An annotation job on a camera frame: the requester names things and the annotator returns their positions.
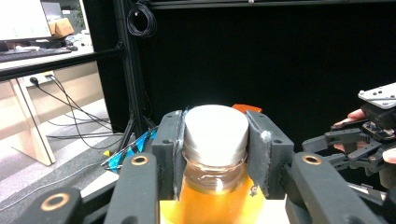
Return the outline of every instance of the human hand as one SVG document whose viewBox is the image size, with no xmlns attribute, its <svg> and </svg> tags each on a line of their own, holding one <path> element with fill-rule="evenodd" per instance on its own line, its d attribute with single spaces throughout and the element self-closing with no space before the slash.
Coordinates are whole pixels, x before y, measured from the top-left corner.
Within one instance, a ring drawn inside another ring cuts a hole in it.
<svg viewBox="0 0 396 224">
<path fill-rule="evenodd" d="M 334 125 L 341 125 L 342 123 L 345 122 L 351 122 L 351 121 L 356 121 L 356 120 L 361 120 L 365 119 L 366 116 L 364 115 L 363 111 L 361 109 L 355 110 L 351 112 L 350 114 L 347 115 L 346 119 L 343 119 L 339 122 L 336 122 Z M 365 142 L 358 142 L 358 148 L 365 147 L 367 144 Z M 334 148 L 337 148 L 341 151 L 345 151 L 344 146 L 341 144 L 335 144 Z"/>
<path fill-rule="evenodd" d="M 383 152 L 382 157 L 384 158 L 384 161 L 396 164 L 396 147 Z"/>
<path fill-rule="evenodd" d="M 340 125 L 344 122 L 356 121 L 356 120 L 361 120 L 361 119 L 365 119 L 365 118 L 366 118 L 366 116 L 364 115 L 363 111 L 361 111 L 361 109 L 358 109 L 358 110 L 355 110 L 355 111 L 351 112 L 350 114 L 348 114 L 346 119 L 343 119 L 343 120 L 335 123 L 334 125 Z M 358 142 L 358 149 L 361 147 L 365 147 L 366 145 L 367 144 L 364 142 Z M 344 146 L 341 144 L 335 144 L 334 147 L 339 150 L 345 151 Z M 385 151 L 384 153 L 382 153 L 382 157 L 384 158 L 384 161 L 396 164 L 396 147 L 391 148 L 391 149 Z"/>
</svg>

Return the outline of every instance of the power outlet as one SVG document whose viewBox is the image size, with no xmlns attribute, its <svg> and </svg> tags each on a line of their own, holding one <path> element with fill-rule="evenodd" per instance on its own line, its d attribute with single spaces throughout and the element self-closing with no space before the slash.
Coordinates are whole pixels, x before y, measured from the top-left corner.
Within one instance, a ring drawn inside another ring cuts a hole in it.
<svg viewBox="0 0 396 224">
<path fill-rule="evenodd" d="M 43 83 L 52 81 L 50 76 L 54 76 L 53 71 L 48 71 L 48 72 L 44 72 L 44 73 L 39 73 L 39 74 L 34 74 L 34 75 L 27 76 L 27 77 L 23 77 L 23 81 L 24 81 L 24 84 L 26 87 L 31 87 L 31 86 L 35 85 L 30 81 L 31 77 L 35 77 L 38 81 L 38 84 L 43 84 Z"/>
</svg>

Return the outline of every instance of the black cable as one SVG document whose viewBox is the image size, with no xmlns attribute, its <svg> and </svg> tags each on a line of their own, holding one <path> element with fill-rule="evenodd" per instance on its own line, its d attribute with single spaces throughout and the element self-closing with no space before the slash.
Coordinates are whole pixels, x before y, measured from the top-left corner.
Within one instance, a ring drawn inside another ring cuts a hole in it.
<svg viewBox="0 0 396 224">
<path fill-rule="evenodd" d="M 61 83 L 61 81 L 60 81 L 57 77 L 55 77 L 55 76 L 49 76 L 49 78 L 50 78 L 50 79 L 58 86 L 58 88 L 64 93 L 64 95 L 66 96 L 67 101 L 69 102 L 69 100 L 71 100 L 71 101 L 73 102 L 73 104 L 76 106 L 76 107 L 73 106 L 73 108 L 76 108 L 77 110 L 79 110 L 79 111 L 81 111 L 82 113 L 86 114 L 88 117 L 90 117 L 91 120 L 97 120 L 97 119 L 99 119 L 99 118 L 96 117 L 95 115 L 90 114 L 90 113 L 88 113 L 88 112 L 85 112 L 85 111 L 81 108 L 81 106 L 79 106 L 79 105 L 70 97 L 70 95 L 67 94 L 67 92 L 64 90 L 64 85 Z M 103 120 L 103 122 L 105 122 L 105 123 L 107 123 L 107 124 L 110 124 L 110 125 L 112 125 L 112 126 L 114 126 L 114 127 L 116 127 L 116 128 L 120 128 L 120 130 L 121 130 L 121 127 L 119 127 L 119 126 L 117 126 L 117 125 L 115 125 L 115 124 L 111 124 L 110 122 L 105 121 L 105 120 Z M 96 123 L 98 123 L 98 124 L 100 124 L 101 126 L 107 128 L 107 126 L 105 126 L 105 125 L 103 125 L 103 124 L 101 124 L 101 123 L 99 123 L 99 122 L 96 122 Z"/>
<path fill-rule="evenodd" d="M 67 116 L 68 118 L 72 119 L 73 117 L 71 117 L 70 115 L 64 114 L 65 116 Z M 87 120 L 92 120 L 92 119 L 78 119 L 76 118 L 76 120 L 81 120 L 81 121 L 87 121 Z M 105 121 L 109 121 L 109 119 L 97 119 L 97 120 L 104 120 Z"/>
<path fill-rule="evenodd" d="M 74 109 L 76 109 L 76 110 L 79 110 L 79 111 L 81 111 L 82 113 L 84 113 L 84 114 L 86 114 L 86 115 L 88 115 L 88 116 L 90 117 L 90 115 L 89 115 L 88 112 L 85 112 L 84 110 L 82 110 L 82 109 L 80 109 L 80 108 L 77 108 L 77 107 L 75 107 L 75 106 L 73 106 L 73 105 L 70 105 L 70 104 L 68 104 L 67 102 L 61 100 L 60 98 L 58 98 L 58 97 L 52 95 L 51 93 L 49 93 L 49 92 L 47 92 L 47 91 L 44 91 L 43 89 L 41 89 L 40 86 L 38 86 L 38 85 L 36 85 L 36 86 L 37 86 L 37 88 L 38 88 L 39 90 L 43 91 L 43 92 L 46 93 L 48 96 L 50 96 L 50 97 L 52 97 L 52 98 L 54 98 L 54 99 L 56 99 L 56 100 L 58 100 L 58 101 L 64 103 L 65 105 L 69 105 L 69 106 L 71 106 L 72 108 L 74 108 Z M 110 131 L 113 131 L 112 129 L 108 128 L 106 125 L 101 124 L 101 123 L 99 123 L 99 122 L 97 122 L 97 123 L 100 124 L 101 126 L 107 128 L 107 129 L 109 129 Z"/>
<path fill-rule="evenodd" d="M 152 104 L 151 104 L 151 101 L 149 99 L 149 95 L 148 95 L 148 93 L 146 91 L 145 91 L 145 95 L 146 95 L 146 99 L 148 101 L 148 106 L 149 106 L 148 117 L 151 117 L 151 115 L 152 115 Z"/>
<path fill-rule="evenodd" d="M 80 135 L 81 141 L 82 141 L 87 147 L 90 147 L 90 148 L 93 148 L 93 149 L 107 149 L 108 147 L 114 146 L 115 144 L 117 144 L 117 143 L 121 140 L 121 139 L 119 139 L 118 141 L 116 141 L 116 142 L 114 142 L 113 144 L 110 144 L 110 145 L 108 145 L 108 146 L 106 146 L 106 147 L 93 147 L 93 146 L 89 145 L 89 144 L 85 141 L 85 139 L 82 137 L 81 133 L 79 132 L 79 128 L 78 128 L 77 121 L 75 120 L 75 117 L 76 117 L 76 116 L 75 116 L 75 113 L 74 113 L 73 108 L 75 108 L 75 109 L 77 109 L 77 110 L 80 110 L 80 111 L 82 111 L 82 112 L 85 112 L 85 111 L 82 110 L 80 107 L 77 108 L 77 107 L 71 105 L 70 100 L 69 100 L 69 96 L 68 96 L 67 93 L 65 92 L 64 87 L 63 87 L 63 86 L 58 86 L 58 87 L 61 89 L 61 91 L 65 94 L 66 100 L 67 100 L 68 103 L 66 103 L 66 102 L 64 102 L 63 100 L 59 99 L 58 97 L 56 97 L 56 96 L 50 94 L 49 92 L 44 91 L 43 89 L 41 89 L 40 86 L 38 85 L 38 81 L 37 81 L 36 78 L 35 78 L 35 79 L 31 79 L 30 81 L 31 81 L 32 83 L 34 83 L 35 86 L 36 86 L 38 89 L 40 89 L 41 91 L 43 91 L 43 92 L 46 93 L 47 95 L 49 95 L 49 96 L 51 96 L 51 97 L 53 97 L 53 98 L 55 98 L 55 99 L 57 99 L 57 100 L 59 100 L 59 101 L 65 103 L 66 105 L 69 105 L 69 106 L 70 106 L 70 109 L 71 109 L 71 112 L 72 112 L 72 115 L 73 115 L 73 118 L 74 118 L 74 122 L 75 122 L 75 125 L 76 125 L 76 130 L 77 130 L 77 132 L 78 132 L 78 135 Z"/>
<path fill-rule="evenodd" d="M 71 112 L 72 112 L 72 115 L 73 115 L 73 118 L 75 118 L 76 117 L 76 115 L 75 115 L 75 113 L 74 113 L 74 110 L 73 110 L 73 106 L 72 106 L 72 104 L 70 103 L 70 100 L 69 100 L 69 95 L 66 93 L 66 91 L 64 90 L 64 86 L 62 85 L 62 83 L 60 83 L 60 84 L 58 84 L 56 81 L 55 81 L 55 79 L 54 78 L 52 78 L 52 76 L 51 76 L 51 79 L 52 80 L 54 80 L 54 82 L 55 82 L 55 84 L 60 88 L 60 90 L 64 93 L 64 95 L 66 96 L 66 100 L 67 100 L 67 103 L 69 104 L 69 106 L 70 106 L 70 110 L 71 110 Z M 79 128 L 78 128 L 78 125 L 77 125 L 77 121 L 74 119 L 74 122 L 75 122 L 75 124 L 76 124 L 76 130 L 77 130 L 77 133 L 78 133 L 78 135 L 80 136 L 80 138 L 81 138 L 81 141 L 87 146 L 87 147 L 90 147 L 90 148 L 93 148 L 93 149 L 107 149 L 108 147 L 111 147 L 111 146 L 114 146 L 115 144 L 117 144 L 119 141 L 120 141 L 120 139 L 118 140 L 118 141 L 116 141 L 115 143 L 113 143 L 113 144 L 110 144 L 110 145 L 108 145 L 108 146 L 106 146 L 106 147 L 94 147 L 94 146 L 91 146 L 90 144 L 88 144 L 86 141 L 85 141 L 85 139 L 82 137 L 82 135 L 81 135 L 81 133 L 79 132 Z"/>
<path fill-rule="evenodd" d="M 69 127 L 69 126 L 74 126 L 75 125 L 75 124 L 57 124 L 57 123 L 51 122 L 49 120 L 47 122 L 52 124 L 52 125 L 54 125 L 54 126 L 60 126 L 60 127 Z M 90 121 L 79 122 L 78 125 L 80 125 L 80 124 L 88 124 L 88 123 L 95 123 L 95 121 L 94 120 L 90 120 Z"/>
<path fill-rule="evenodd" d="M 111 137 L 111 136 L 117 136 L 117 135 L 122 135 L 122 133 L 83 133 L 81 136 L 83 138 L 94 138 L 94 137 Z M 80 138 L 80 135 L 78 134 L 71 134 L 71 135 L 62 135 L 62 136 L 57 136 L 57 135 L 47 135 L 49 138 L 56 138 L 56 139 L 76 139 Z"/>
<path fill-rule="evenodd" d="M 142 38 L 147 38 L 153 36 L 157 31 L 157 21 L 155 20 L 155 17 L 152 14 L 152 12 L 146 6 L 148 4 L 149 4 L 148 1 L 139 0 L 137 3 L 132 5 L 131 10 L 129 11 L 128 16 L 126 18 L 128 31 L 132 35 L 140 36 Z M 143 13 L 143 15 L 146 16 L 146 19 L 148 21 L 147 27 L 143 31 L 139 31 L 134 25 L 134 17 L 140 15 L 140 13 Z"/>
<path fill-rule="evenodd" d="M 19 198 L 17 201 L 15 201 L 15 202 L 13 202 L 13 203 L 7 205 L 7 206 L 4 207 L 4 208 L 1 208 L 1 209 L 0 209 L 0 212 L 3 212 L 4 210 L 8 209 L 9 207 L 11 207 L 11 206 L 13 206 L 13 205 L 19 203 L 20 201 L 22 201 L 23 199 L 29 197 L 30 195 L 32 195 L 33 193 L 37 192 L 38 190 L 44 189 L 44 188 L 49 187 L 49 186 L 54 185 L 54 184 L 58 184 L 58 183 L 60 183 L 60 182 L 62 182 L 62 181 L 64 181 L 64 180 L 66 180 L 66 179 L 72 177 L 73 175 L 76 175 L 76 174 L 80 173 L 81 171 L 83 171 L 83 170 L 85 170 L 85 169 L 87 169 L 87 168 L 89 168 L 89 167 L 91 167 L 91 166 L 99 165 L 99 164 L 101 164 L 101 163 L 103 163 L 103 161 L 101 161 L 101 162 L 96 162 L 96 163 L 93 163 L 93 164 L 84 166 L 84 167 L 82 167 L 81 169 L 75 171 L 73 174 L 68 175 L 67 177 L 64 177 L 64 178 L 62 178 L 62 179 L 60 179 L 60 180 L 57 180 L 57 181 L 54 181 L 54 182 L 52 182 L 52 183 L 49 183 L 49 184 L 43 185 L 43 186 L 41 186 L 41 187 L 38 187 L 37 189 L 34 189 L 33 191 L 31 191 L 31 192 L 29 192 L 28 194 L 26 194 L 25 196 Z"/>
<path fill-rule="evenodd" d="M 146 116 L 143 116 L 143 119 L 145 120 L 146 124 L 150 129 L 157 127 L 157 125 L 154 122 L 152 122 L 151 119 L 146 118 Z"/>
</svg>

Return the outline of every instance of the orange liquid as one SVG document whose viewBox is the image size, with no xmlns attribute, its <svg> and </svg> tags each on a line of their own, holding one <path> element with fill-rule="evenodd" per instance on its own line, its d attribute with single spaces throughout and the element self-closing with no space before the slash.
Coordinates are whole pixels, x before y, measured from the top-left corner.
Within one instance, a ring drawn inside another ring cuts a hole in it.
<svg viewBox="0 0 396 224">
<path fill-rule="evenodd" d="M 183 181 L 180 201 L 160 201 L 165 223 L 254 223 L 262 210 L 264 196 L 260 188 L 250 196 L 253 181 L 247 177 L 242 185 L 226 194 L 213 195 L 190 188 Z"/>
</svg>

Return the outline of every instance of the cardboard box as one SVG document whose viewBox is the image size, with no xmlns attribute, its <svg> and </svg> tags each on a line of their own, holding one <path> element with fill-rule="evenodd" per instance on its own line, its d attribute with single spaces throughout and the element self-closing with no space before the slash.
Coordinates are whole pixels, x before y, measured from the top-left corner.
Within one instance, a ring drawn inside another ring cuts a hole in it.
<svg viewBox="0 0 396 224">
<path fill-rule="evenodd" d="M 63 18 L 55 21 L 55 34 L 53 35 L 54 39 L 59 39 L 73 33 L 74 29 L 72 24 L 70 24 L 69 19 Z"/>
<path fill-rule="evenodd" d="M 55 35 L 55 21 L 49 22 L 49 30 L 51 35 Z"/>
</svg>

